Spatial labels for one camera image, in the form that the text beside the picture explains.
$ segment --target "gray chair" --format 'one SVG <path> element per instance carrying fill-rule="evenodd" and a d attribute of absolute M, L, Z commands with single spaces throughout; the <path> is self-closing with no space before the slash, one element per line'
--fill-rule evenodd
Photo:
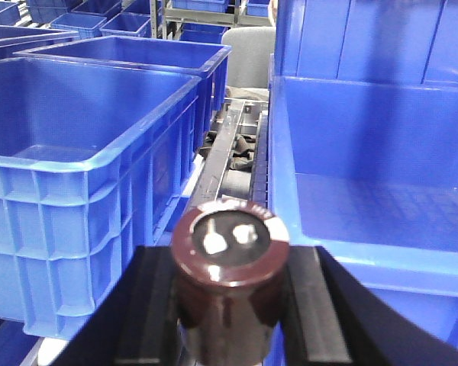
<path fill-rule="evenodd" d="M 228 30 L 222 43 L 232 46 L 227 66 L 227 85 L 268 88 L 269 55 L 275 50 L 274 27 L 241 27 Z"/>

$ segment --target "blue plastic bin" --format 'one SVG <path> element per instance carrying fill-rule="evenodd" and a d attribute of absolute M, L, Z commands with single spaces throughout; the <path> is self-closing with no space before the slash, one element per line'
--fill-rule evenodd
<path fill-rule="evenodd" d="M 156 21 L 158 24 L 161 24 L 161 17 L 162 17 L 161 2 L 158 2 L 158 4 L 160 6 L 160 9 L 158 11 L 158 16 L 156 17 Z M 151 15 L 151 2 L 145 1 L 145 0 L 134 0 L 124 9 L 124 12 Z"/>
<path fill-rule="evenodd" d="M 78 34 L 76 32 L 65 32 L 63 30 L 0 25 L 0 46 L 13 43 L 31 42 L 33 40 L 65 37 L 71 37 L 71 40 L 73 40 L 78 38 Z"/>
<path fill-rule="evenodd" d="M 269 0 L 247 0 L 246 14 L 254 17 L 268 17 Z"/>
<path fill-rule="evenodd" d="M 18 4 L 15 2 L 0 2 L 0 24 L 14 25 L 21 20 Z"/>
<path fill-rule="evenodd" d="M 172 0 L 174 8 L 225 13 L 229 0 Z"/>
<path fill-rule="evenodd" d="M 71 9 L 82 2 L 82 0 L 25 0 L 25 2 L 29 6 L 45 6 Z"/>
<path fill-rule="evenodd" d="M 269 204 L 292 243 L 458 348 L 458 2 L 283 2 L 275 62 Z"/>
<path fill-rule="evenodd" d="M 100 31 L 102 36 L 151 37 L 151 17 L 120 13 L 104 24 Z"/>
<path fill-rule="evenodd" d="M 196 43 L 221 44 L 223 34 L 224 32 L 212 33 L 199 32 L 198 30 L 184 30 L 180 36 L 180 40 Z"/>
<path fill-rule="evenodd" d="M 204 131 L 210 127 L 211 96 L 214 95 L 214 104 L 217 109 L 224 102 L 227 56 L 230 50 L 228 46 L 201 43 L 102 37 L 63 44 L 58 47 L 28 50 L 20 54 L 72 61 L 81 60 L 84 63 L 114 63 L 125 67 L 179 72 L 201 77 L 193 131 L 195 151 L 203 143 Z"/>
<path fill-rule="evenodd" d="M 68 8 L 53 8 L 45 6 L 27 7 L 32 21 L 35 23 L 50 23 L 54 19 L 68 12 Z"/>
<path fill-rule="evenodd" d="M 51 27 L 69 31 L 78 31 L 82 39 L 100 37 L 100 27 L 107 22 L 106 17 L 98 15 L 66 13 L 51 22 Z"/>
<path fill-rule="evenodd" d="M 86 0 L 72 10 L 73 13 L 99 15 L 107 19 L 113 18 L 122 10 L 122 1 L 118 0 Z"/>
<path fill-rule="evenodd" d="M 70 42 L 72 40 L 77 40 L 78 38 L 79 37 L 76 32 L 65 32 L 63 37 L 43 37 L 42 39 L 36 40 L 15 39 L 9 43 L 0 44 L 0 59 L 13 57 L 14 53 L 18 51 L 28 50 L 35 47 L 51 46 L 63 42 Z"/>
<path fill-rule="evenodd" d="M 224 33 L 227 30 L 227 27 L 221 27 L 218 25 L 209 25 L 209 24 L 184 23 L 183 30 L 220 34 L 220 33 Z"/>
<path fill-rule="evenodd" d="M 0 318 L 69 339 L 137 245 L 153 245 L 189 165 L 190 75 L 0 61 Z"/>

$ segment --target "electrolytic capacitor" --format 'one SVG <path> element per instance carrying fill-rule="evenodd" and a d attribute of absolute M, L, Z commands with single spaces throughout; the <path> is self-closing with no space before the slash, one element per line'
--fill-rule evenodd
<path fill-rule="evenodd" d="M 256 204 L 226 200 L 189 211 L 173 233 L 185 346 L 204 366 L 254 366 L 269 352 L 284 304 L 289 235 Z"/>

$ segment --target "metal shelf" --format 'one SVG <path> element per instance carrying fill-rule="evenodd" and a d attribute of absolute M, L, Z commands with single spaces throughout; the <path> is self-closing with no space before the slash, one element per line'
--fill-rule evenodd
<path fill-rule="evenodd" d="M 160 9 L 158 1 L 150 1 L 151 9 L 156 9 L 157 14 Z M 246 15 L 246 2 L 241 3 L 241 0 L 236 0 L 234 14 L 173 8 L 169 0 L 161 0 L 161 9 L 163 14 L 161 25 L 157 24 L 156 17 L 151 15 L 152 37 L 158 37 L 161 33 L 161 37 L 166 39 L 169 33 L 169 22 L 222 25 L 226 27 L 271 26 L 268 18 Z"/>

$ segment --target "metal rack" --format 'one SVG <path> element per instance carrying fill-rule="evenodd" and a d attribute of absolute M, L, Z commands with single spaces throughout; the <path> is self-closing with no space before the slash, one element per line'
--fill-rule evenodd
<path fill-rule="evenodd" d="M 157 0 L 150 0 L 151 9 L 156 9 L 158 13 L 160 7 Z M 151 34 L 152 37 L 158 37 L 161 28 L 161 37 L 168 38 L 168 23 L 196 23 L 220 25 L 226 27 L 251 27 L 251 26 L 270 26 L 268 18 L 254 17 L 246 15 L 247 0 L 236 0 L 234 5 L 234 14 L 217 13 L 213 11 L 196 11 L 187 9 L 178 9 L 171 6 L 170 0 L 161 0 L 162 21 L 161 25 L 157 24 L 156 16 L 151 12 Z"/>

